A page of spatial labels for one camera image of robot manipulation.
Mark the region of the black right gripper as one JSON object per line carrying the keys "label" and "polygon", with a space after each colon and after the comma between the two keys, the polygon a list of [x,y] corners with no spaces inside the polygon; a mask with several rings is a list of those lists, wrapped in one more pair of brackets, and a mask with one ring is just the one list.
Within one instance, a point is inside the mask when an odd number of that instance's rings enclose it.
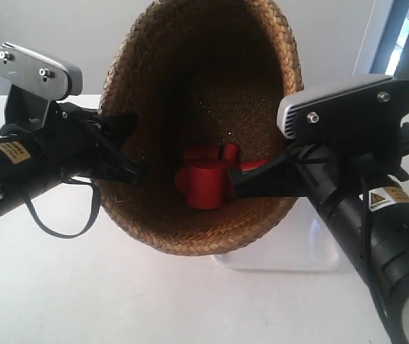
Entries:
{"label": "black right gripper", "polygon": [[294,144],[289,152],[243,172],[228,171],[236,199],[308,197],[321,215],[375,213],[409,205],[401,166],[409,155],[409,123],[360,131],[343,140]]}

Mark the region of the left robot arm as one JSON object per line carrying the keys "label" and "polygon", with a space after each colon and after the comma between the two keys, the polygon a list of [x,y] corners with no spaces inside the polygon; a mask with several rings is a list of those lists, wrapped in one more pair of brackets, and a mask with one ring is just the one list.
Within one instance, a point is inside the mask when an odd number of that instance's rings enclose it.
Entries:
{"label": "left robot arm", "polygon": [[0,130],[0,217],[25,205],[41,230],[65,239],[66,234],[40,220],[32,200],[60,184],[89,186],[92,199],[84,234],[101,207],[97,181],[138,186],[148,174],[144,162],[121,151],[138,126],[133,112],[100,116],[70,102],[51,101],[40,119],[18,110],[13,115]]}

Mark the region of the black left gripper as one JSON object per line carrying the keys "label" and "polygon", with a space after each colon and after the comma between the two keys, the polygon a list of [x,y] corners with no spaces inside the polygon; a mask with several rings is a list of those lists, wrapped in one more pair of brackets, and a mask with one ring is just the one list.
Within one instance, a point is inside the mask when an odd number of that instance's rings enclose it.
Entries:
{"label": "black left gripper", "polygon": [[47,168],[132,186],[148,176],[144,161],[118,152],[118,143],[137,128],[135,113],[99,117],[96,111],[70,102],[8,100],[4,118],[1,135],[26,143]]}

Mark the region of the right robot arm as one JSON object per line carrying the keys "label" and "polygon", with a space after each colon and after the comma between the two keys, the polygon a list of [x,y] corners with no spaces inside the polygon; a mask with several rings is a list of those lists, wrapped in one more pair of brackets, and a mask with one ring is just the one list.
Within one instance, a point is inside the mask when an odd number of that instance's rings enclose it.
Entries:
{"label": "right robot arm", "polygon": [[238,199],[305,197],[367,285],[392,343],[409,343],[409,123],[341,144],[300,145],[233,170]]}

